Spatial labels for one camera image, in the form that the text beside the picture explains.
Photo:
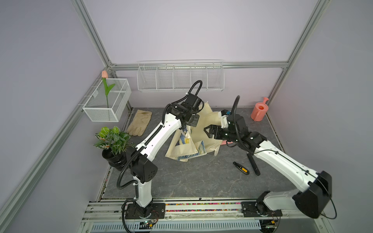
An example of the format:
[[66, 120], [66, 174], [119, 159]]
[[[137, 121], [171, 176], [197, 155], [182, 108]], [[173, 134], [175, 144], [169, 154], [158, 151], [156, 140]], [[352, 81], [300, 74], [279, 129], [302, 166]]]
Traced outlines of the pink art knife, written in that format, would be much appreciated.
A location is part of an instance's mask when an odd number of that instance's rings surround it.
[[226, 140], [223, 140], [221, 145], [227, 145], [227, 144], [232, 144], [232, 142], [227, 142]]

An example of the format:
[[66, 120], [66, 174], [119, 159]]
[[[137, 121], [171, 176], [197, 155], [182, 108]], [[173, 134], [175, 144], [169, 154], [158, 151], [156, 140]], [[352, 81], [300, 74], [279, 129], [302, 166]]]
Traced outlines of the cream starry night tote bag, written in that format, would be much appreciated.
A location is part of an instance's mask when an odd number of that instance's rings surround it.
[[183, 130], [176, 130], [166, 157], [186, 162], [189, 159], [204, 156], [208, 153], [218, 154], [222, 140], [209, 138], [204, 129], [210, 125], [219, 128], [227, 126], [223, 122], [221, 112], [212, 111], [210, 105], [205, 103], [203, 109], [198, 113], [199, 120], [196, 127], [187, 126]]

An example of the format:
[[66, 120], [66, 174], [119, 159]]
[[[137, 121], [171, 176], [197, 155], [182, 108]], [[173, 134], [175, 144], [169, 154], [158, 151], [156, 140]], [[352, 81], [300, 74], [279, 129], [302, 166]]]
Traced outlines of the black yellow utility knife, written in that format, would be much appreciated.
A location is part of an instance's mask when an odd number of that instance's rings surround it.
[[237, 163], [237, 162], [233, 162], [234, 166], [239, 169], [243, 174], [245, 175], [249, 175], [250, 172], [248, 169], [246, 169], [244, 166], [242, 166], [241, 164]]

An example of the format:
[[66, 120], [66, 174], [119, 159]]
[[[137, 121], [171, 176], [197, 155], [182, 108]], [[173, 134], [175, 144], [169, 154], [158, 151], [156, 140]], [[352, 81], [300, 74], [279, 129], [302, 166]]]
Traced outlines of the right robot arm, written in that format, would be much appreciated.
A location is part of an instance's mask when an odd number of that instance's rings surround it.
[[295, 210], [316, 219], [332, 201], [332, 177], [325, 171], [316, 172], [297, 162], [258, 132], [238, 136], [235, 130], [209, 125], [204, 128], [209, 138], [236, 143], [241, 149], [266, 162], [295, 185], [284, 192], [265, 191], [256, 200], [254, 210], [260, 216], [275, 211]]

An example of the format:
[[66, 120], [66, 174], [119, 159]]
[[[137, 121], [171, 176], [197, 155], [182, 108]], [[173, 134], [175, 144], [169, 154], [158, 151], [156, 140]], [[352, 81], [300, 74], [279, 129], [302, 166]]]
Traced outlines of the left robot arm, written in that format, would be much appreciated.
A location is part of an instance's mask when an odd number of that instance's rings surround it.
[[152, 179], [158, 167], [153, 163], [158, 151], [167, 139], [177, 130], [186, 126], [196, 126], [199, 112], [205, 103], [198, 97], [191, 101], [169, 103], [162, 113], [162, 119], [156, 128], [142, 142], [137, 144], [117, 179], [117, 188], [132, 184], [135, 197], [132, 199], [127, 219], [151, 218], [153, 212], [161, 213], [165, 205], [154, 204], [152, 197]]

